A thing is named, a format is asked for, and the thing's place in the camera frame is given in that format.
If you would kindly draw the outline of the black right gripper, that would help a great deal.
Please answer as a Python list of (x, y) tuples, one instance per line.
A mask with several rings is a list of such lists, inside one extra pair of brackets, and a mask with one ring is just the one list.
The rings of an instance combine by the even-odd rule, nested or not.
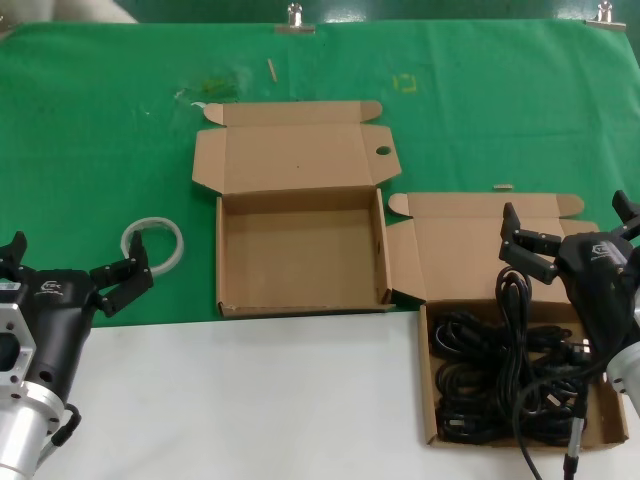
[(639, 204), (617, 190), (612, 207), (620, 225), (612, 232), (564, 238), (521, 228), (511, 202), (503, 209), (499, 258), (521, 274), (550, 285), (559, 276), (594, 348), (589, 368), (603, 370), (621, 350), (639, 341), (635, 318), (639, 290)]

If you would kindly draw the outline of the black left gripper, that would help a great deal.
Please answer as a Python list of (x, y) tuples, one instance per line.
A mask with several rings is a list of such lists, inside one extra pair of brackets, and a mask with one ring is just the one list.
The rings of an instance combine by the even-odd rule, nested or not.
[[(22, 284), (18, 305), (36, 345), (25, 380), (67, 402), (97, 308), (111, 318), (153, 287), (147, 252), (141, 233), (135, 231), (128, 258), (88, 274), (72, 269), (23, 269), (26, 250), (22, 231), (0, 248), (1, 278)], [(95, 304), (97, 291), (107, 288)]]

